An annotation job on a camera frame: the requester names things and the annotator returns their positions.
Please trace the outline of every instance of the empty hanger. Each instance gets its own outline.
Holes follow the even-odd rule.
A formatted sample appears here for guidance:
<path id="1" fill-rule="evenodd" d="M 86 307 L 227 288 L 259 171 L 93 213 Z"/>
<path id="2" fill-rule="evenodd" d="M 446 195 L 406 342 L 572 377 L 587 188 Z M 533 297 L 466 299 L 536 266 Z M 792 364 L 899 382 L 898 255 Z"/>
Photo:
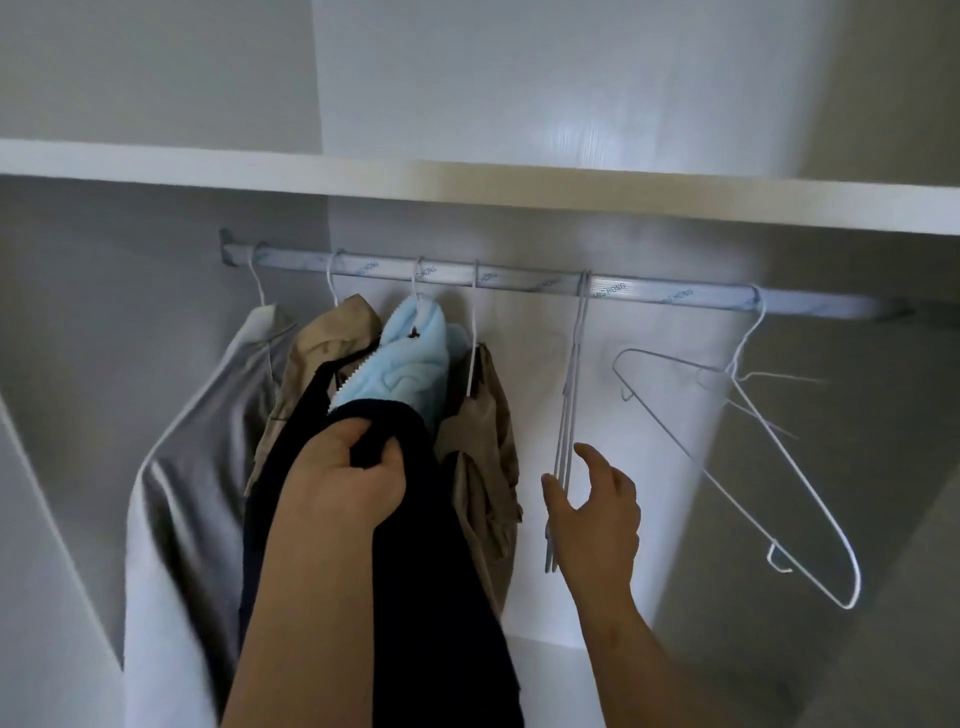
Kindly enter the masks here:
<path id="1" fill-rule="evenodd" d="M 763 316 L 766 312 L 766 307 L 763 303 L 762 293 L 760 292 L 759 288 L 756 288 L 756 287 L 755 287 L 755 291 L 757 293 L 756 295 L 757 303 L 759 304 L 759 311 L 760 311 L 759 316 L 757 317 L 754 324 L 747 330 L 747 333 L 744 334 L 743 338 L 740 340 L 739 345 L 737 346 L 736 350 L 733 353 L 733 357 L 731 359 L 730 364 L 728 364 L 726 367 L 722 369 L 720 367 L 711 367 L 706 364 L 698 364 L 696 362 L 687 361 L 677 356 L 670 356 L 669 354 L 664 354 L 659 352 L 651 352 L 645 349 L 624 349 L 613 360 L 613 364 L 612 364 L 613 373 L 616 374 L 617 378 L 620 379 L 620 382 L 623 384 L 624 387 L 626 387 L 626 389 L 630 393 L 629 397 L 626 397 L 625 400 L 636 399 L 647 411 L 647 413 L 654 419 L 654 422 L 656 422 L 660 426 L 660 428 L 664 432 L 666 432 L 666 434 L 670 437 L 670 439 L 673 440 L 673 442 L 677 445 L 677 447 L 680 448 L 680 450 L 684 453 L 684 455 L 686 455 L 686 457 L 690 460 L 690 462 L 696 465 L 697 468 L 700 470 L 700 472 L 703 473 L 714 486 L 716 486 L 717 490 L 719 490 L 720 493 L 722 493 L 724 497 L 727 500 L 729 500 L 730 503 L 733 504 L 733 507 L 736 508 L 740 512 L 740 514 L 744 518 L 746 518 L 747 521 L 749 521 L 754 526 L 754 528 L 756 528 L 756 530 L 758 530 L 761 534 L 763 534 L 764 538 L 766 538 L 770 542 L 770 548 L 767 550 L 767 563 L 770 564 L 771 567 L 773 567 L 776 571 L 779 571 L 780 573 L 790 573 L 791 571 L 793 571 L 793 569 L 790 567 L 779 566 L 777 563 L 775 563 L 774 555 L 776 552 L 779 552 L 780 554 L 782 554 L 784 558 L 786 558 L 787 561 L 789 561 L 793 565 L 793 567 L 795 567 L 801 574 L 803 574 L 807 579 L 809 579 L 809 581 L 815 587 L 817 587 L 817 589 L 819 589 L 821 592 L 827 595 L 827 597 L 829 597 L 829 599 L 834 604 L 836 604 L 841 609 L 852 609 L 853 606 L 856 604 L 857 600 L 860 598 L 861 574 L 860 574 L 860 565 L 856 560 L 856 554 L 853 552 L 853 547 L 851 546 L 850 540 L 847 538 L 847 534 L 844 533 L 843 529 L 840 527 L 840 524 L 833 517 L 833 514 L 830 513 L 829 509 L 827 508 L 827 505 L 820 498 L 820 495 L 817 493 L 814 487 L 810 484 L 810 481 L 807 479 L 806 475 L 804 475 L 804 472 L 800 469 L 800 466 L 797 465 L 796 461 L 787 451 L 786 447 L 783 446 L 783 443 L 780 441 L 780 438 L 778 438 L 777 434 L 774 432 L 774 428 L 760 414 L 759 410 L 756 408 L 753 401 L 747 396 L 747 393 L 743 390 L 743 387 L 740 385 L 741 381 L 745 381 L 751 376 L 773 376 L 777 378 L 806 380 L 806 377 L 778 375 L 770 372 L 751 372 L 745 376 L 740 376 L 738 374 L 737 370 L 739 368 L 740 356 L 743 353 L 743 349 L 746 346 L 747 340 L 750 338 L 750 335 L 754 331 L 756 331 L 756 328 L 759 326 L 760 322 L 763 320 Z M 827 520 L 830 526 L 833 528 L 833 531 L 837 534 L 837 536 L 840 539 L 840 542 L 843 544 L 844 549 L 847 551 L 847 555 L 850 557 L 850 563 L 853 571 L 853 589 L 849 599 L 844 601 L 838 598 L 836 595 L 834 595 L 833 592 L 831 592 L 829 589 L 827 589 L 827 587 L 825 587 L 803 564 L 801 564 L 796 558 L 794 558 L 794 556 L 786 548 L 784 548 L 780 544 L 780 542 L 777 541 L 777 539 L 775 539 L 773 535 L 769 531 L 767 531 L 767 529 L 764 528 L 760 524 L 760 522 L 756 518 L 754 518 L 754 516 L 751 515 L 751 513 L 746 508 L 744 508 L 742 505 L 740 505 L 739 502 L 737 502 L 736 498 L 734 498 L 727 491 L 727 489 L 724 488 L 720 484 L 720 482 L 715 477 L 713 477 L 713 475 L 710 474 L 710 472 L 707 470 L 706 465 L 700 460 L 698 460 L 696 457 L 694 457 L 693 453 L 691 453 L 690 450 L 688 450 L 684 446 L 684 444 L 677 438 L 677 436 L 670 431 L 670 428 L 667 427 L 666 424 L 663 422 L 663 420 L 661 420 L 657 416 L 657 413 L 653 411 L 650 405 L 643 400 L 643 397 L 641 397 L 637 393 L 637 391 L 630 385 L 630 382 L 627 381 L 627 378 L 624 377 L 617 370 L 616 364 L 619 361 L 620 357 L 628 352 L 642 353 L 648 356 L 655 356 L 660 359 L 665 359 L 667 361 L 677 362 L 679 364 L 684 364 L 685 366 L 694 367 L 695 369 L 698 369 L 701 371 L 713 372 L 715 374 L 726 376 L 730 380 L 730 382 L 733 385 L 733 388 L 737 391 L 740 397 L 743 398 L 743 400 L 747 403 L 747 407 L 749 408 L 749 414 L 754 416 L 760 422 L 763 429 L 766 431 L 767 435 L 770 437 L 771 440 L 774 441 L 774 444 L 777 446 L 777 449 L 780 451 L 780 454 L 790 465 L 791 470 L 793 470 L 793 472 L 804 484 L 804 487 L 813 497 L 814 501 L 817 503 L 817 506 L 820 508 L 821 512 L 827 517 Z"/>
<path id="2" fill-rule="evenodd" d="M 573 323 L 573 336 L 570 340 L 570 358 L 566 362 L 566 380 L 564 381 L 564 410 L 560 418 L 560 432 L 557 435 L 557 454 L 553 461 L 553 474 L 560 481 L 564 493 L 570 488 L 570 465 L 573 459 L 573 430 L 577 420 L 577 392 L 580 387 L 580 350 L 583 342 L 584 325 L 587 320 L 591 271 L 580 274 L 577 286 L 579 296 L 577 317 Z M 550 537 L 549 525 L 546 528 L 546 564 L 544 572 L 557 570 L 557 559 Z"/>

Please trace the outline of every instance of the right hand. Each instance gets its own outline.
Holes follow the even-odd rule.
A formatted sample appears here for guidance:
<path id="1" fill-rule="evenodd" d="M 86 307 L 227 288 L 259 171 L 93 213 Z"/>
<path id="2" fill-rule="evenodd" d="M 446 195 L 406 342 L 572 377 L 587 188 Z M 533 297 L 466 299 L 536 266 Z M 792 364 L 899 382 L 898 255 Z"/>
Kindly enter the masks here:
<path id="1" fill-rule="evenodd" d="M 590 475 L 590 495 L 580 508 L 570 505 L 553 475 L 540 479 L 557 563 L 581 614 L 632 607 L 630 579 L 640 544 L 636 486 L 591 446 L 578 443 L 574 451 Z"/>

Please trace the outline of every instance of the light blue garment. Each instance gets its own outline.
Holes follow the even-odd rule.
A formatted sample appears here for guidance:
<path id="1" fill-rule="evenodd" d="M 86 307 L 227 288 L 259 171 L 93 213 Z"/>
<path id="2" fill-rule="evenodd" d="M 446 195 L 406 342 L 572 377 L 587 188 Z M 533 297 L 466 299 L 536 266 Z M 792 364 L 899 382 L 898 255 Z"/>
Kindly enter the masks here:
<path id="1" fill-rule="evenodd" d="M 413 329 L 417 336 L 411 337 Z M 392 400 L 409 404 L 436 431 L 444 409 L 451 361 L 470 349 L 467 332 L 448 324 L 433 299 L 408 297 L 394 311 L 380 337 L 380 346 L 334 395 L 330 411 L 355 400 Z"/>

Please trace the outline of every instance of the hand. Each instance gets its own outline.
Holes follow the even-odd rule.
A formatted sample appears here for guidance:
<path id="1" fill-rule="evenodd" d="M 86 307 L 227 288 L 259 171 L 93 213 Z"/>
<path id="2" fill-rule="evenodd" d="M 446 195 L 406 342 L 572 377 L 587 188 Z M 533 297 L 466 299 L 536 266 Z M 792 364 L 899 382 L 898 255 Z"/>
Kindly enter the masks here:
<path id="1" fill-rule="evenodd" d="M 570 505 L 557 478 L 541 479 L 557 563 L 581 615 L 633 607 L 630 579 L 640 544 L 636 486 L 591 446 L 577 444 L 574 451 L 590 474 L 590 495 L 579 509 Z"/>
<path id="2" fill-rule="evenodd" d="M 271 536 L 283 529 L 305 538 L 321 528 L 372 536 L 396 510 L 406 490 L 396 438 L 387 441 L 379 465 L 350 466 L 350 448 L 369 427 L 367 420 L 341 420 L 303 446 L 283 484 Z"/>

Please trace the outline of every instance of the gray garment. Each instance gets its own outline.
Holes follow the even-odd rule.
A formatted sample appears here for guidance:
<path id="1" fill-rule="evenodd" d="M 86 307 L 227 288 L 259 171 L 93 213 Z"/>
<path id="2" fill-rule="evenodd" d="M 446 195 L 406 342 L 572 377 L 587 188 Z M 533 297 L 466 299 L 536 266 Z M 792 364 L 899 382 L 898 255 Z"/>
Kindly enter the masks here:
<path id="1" fill-rule="evenodd" d="M 140 468 L 127 514 L 125 724 L 216 728 L 239 652 L 243 491 L 293 342 L 255 308 Z"/>

